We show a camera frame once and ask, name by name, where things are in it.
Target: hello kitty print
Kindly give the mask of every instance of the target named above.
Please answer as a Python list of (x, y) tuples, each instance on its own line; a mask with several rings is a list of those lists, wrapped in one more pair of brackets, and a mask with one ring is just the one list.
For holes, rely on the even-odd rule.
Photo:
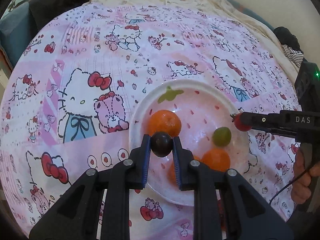
[[(1, 104), (0, 178), (24, 232), (85, 170), (129, 157), (132, 113), (174, 79), (207, 83), (239, 111), (300, 110), (273, 55), (240, 22), (178, 6), (74, 8), (31, 41)], [(269, 201), (292, 179), (299, 145), (254, 130), (248, 140), (243, 176)], [(294, 208), (290, 190), (272, 203), (285, 220)], [(193, 237), (192, 208), (151, 189), (132, 190), (130, 203), (131, 239)]]

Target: dark grape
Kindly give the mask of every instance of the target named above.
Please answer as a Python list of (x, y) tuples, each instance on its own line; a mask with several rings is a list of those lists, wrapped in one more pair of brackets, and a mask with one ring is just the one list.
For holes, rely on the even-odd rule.
[(156, 132), (151, 137), (151, 150), (158, 157), (166, 157), (173, 147), (173, 140), (166, 132)]

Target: green grape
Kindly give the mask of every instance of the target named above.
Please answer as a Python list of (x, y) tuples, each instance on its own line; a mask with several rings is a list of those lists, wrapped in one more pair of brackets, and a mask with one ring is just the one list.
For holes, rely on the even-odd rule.
[(231, 131), (228, 127), (220, 127), (212, 135), (213, 143), (218, 147), (225, 147), (231, 141)]

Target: striped cloth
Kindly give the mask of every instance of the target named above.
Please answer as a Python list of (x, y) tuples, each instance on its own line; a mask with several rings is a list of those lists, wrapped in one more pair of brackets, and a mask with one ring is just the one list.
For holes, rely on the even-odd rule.
[(294, 50), (288, 45), (281, 45), (284, 51), (285, 56), (293, 62), (297, 67), (300, 67), (301, 62), (303, 60), (303, 53), (299, 50)]

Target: metal screw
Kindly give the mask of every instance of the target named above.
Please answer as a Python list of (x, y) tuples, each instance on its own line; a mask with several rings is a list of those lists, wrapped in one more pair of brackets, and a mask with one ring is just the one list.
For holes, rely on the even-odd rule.
[(96, 170), (95, 170), (95, 169), (88, 169), (88, 170), (86, 171), (86, 174), (87, 174), (88, 176), (92, 176), (92, 175), (96, 174)]
[(123, 164), (124, 164), (125, 166), (130, 166), (130, 165), (133, 164), (133, 160), (126, 159), (126, 160), (123, 161)]
[(198, 167), (198, 166), (200, 165), (200, 162), (197, 161), (197, 160), (192, 160), (192, 161), (190, 162), (190, 164), (191, 164), (191, 166)]
[(234, 177), (237, 175), (237, 171), (234, 169), (230, 169), (228, 170), (228, 175)]

